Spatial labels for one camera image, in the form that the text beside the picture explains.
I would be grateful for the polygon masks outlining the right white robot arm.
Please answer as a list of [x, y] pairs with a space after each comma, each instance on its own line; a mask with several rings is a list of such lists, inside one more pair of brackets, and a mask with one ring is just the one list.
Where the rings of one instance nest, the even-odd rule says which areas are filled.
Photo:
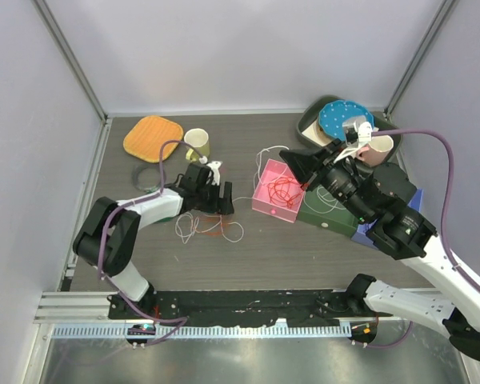
[[384, 162], [362, 176], [355, 160], [338, 160], [332, 146], [281, 150], [279, 155], [305, 192], [325, 188], [357, 220], [370, 224], [366, 236], [378, 250], [419, 273], [444, 296], [425, 298], [358, 274], [346, 290], [348, 311], [392, 314], [426, 326], [480, 362], [480, 277], [463, 267], [436, 228], [409, 207], [417, 189], [406, 173]]

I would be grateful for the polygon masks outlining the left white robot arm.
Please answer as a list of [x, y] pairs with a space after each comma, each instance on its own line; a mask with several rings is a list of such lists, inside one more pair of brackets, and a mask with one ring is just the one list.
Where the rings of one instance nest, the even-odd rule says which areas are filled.
[[232, 183], [221, 181], [221, 167], [220, 161], [193, 162], [176, 182], [151, 194], [121, 201], [102, 197], [93, 204], [73, 252], [127, 297], [126, 308], [134, 317], [148, 318], [154, 309], [154, 288], [131, 261], [138, 232], [192, 210], [233, 214]]

